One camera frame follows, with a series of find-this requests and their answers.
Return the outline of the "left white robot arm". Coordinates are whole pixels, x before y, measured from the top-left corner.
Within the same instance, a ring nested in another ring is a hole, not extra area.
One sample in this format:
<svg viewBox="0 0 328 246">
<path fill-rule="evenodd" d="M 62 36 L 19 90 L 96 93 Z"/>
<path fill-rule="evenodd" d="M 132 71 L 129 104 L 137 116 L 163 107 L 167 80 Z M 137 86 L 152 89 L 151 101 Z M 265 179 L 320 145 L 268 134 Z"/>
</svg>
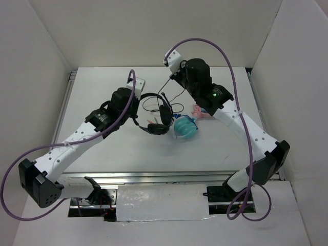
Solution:
<svg viewBox="0 0 328 246">
<path fill-rule="evenodd" d="M 138 106 L 142 89 L 119 88 L 110 101 L 92 111 L 80 127 L 59 147 L 37 158 L 24 159 L 18 165 L 22 187 L 40 208 L 47 208 L 61 198 L 83 198 L 88 204 L 100 200 L 101 188 L 90 177 L 61 178 L 62 173 L 88 149 L 119 129 Z"/>
</svg>

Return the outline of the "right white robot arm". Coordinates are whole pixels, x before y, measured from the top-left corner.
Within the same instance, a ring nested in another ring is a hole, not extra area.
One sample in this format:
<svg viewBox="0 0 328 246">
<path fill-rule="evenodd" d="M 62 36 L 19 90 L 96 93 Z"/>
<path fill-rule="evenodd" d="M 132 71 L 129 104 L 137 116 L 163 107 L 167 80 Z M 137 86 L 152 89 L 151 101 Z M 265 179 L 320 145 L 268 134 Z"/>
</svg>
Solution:
<svg viewBox="0 0 328 246">
<path fill-rule="evenodd" d="M 200 58 L 167 61 L 170 78 L 188 91 L 195 102 L 226 125 L 251 151 L 252 162 L 224 182 L 223 195 L 233 201 L 249 184 L 264 185 L 282 167 L 290 150 L 285 141 L 267 134 L 237 108 L 236 98 L 222 85 L 212 82 L 210 67 Z"/>
</svg>

